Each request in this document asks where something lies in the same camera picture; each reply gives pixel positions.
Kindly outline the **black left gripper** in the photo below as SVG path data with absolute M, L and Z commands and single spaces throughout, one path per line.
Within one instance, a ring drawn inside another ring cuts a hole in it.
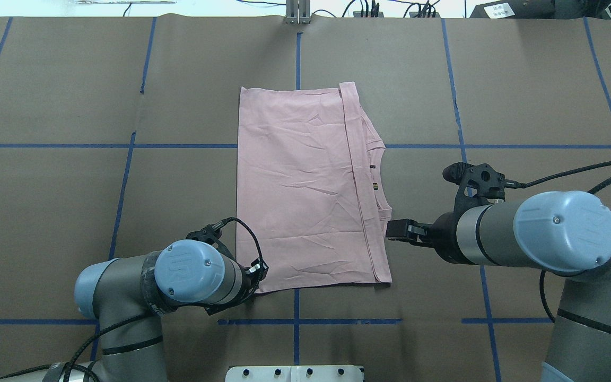
M 256 258 L 248 267 L 243 268 L 242 285 L 233 298 L 223 304 L 217 303 L 205 307 L 207 315 L 214 315 L 243 304 L 257 291 L 259 284 L 264 280 L 269 266 L 262 258 Z

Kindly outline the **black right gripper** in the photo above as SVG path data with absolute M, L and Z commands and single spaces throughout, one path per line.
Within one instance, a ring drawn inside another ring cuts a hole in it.
M 432 225 L 412 219 L 390 220 L 385 238 L 410 245 L 432 245 L 438 256 L 447 263 L 465 264 L 465 256 L 457 242 L 453 212 L 444 213 Z

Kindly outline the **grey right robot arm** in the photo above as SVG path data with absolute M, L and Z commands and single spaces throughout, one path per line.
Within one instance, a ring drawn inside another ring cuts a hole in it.
M 444 261 L 565 278 L 542 381 L 611 381 L 611 210 L 584 191 L 492 203 L 459 194 L 434 223 L 391 220 L 385 236 Z

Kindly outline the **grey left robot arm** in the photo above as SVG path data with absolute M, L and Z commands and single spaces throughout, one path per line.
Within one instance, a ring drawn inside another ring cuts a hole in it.
M 262 257 L 242 266 L 221 247 L 184 239 L 161 251 L 92 264 L 75 283 L 85 317 L 96 319 L 102 356 L 83 367 L 98 381 L 166 381 L 162 316 L 197 306 L 213 315 L 250 298 L 267 274 Z

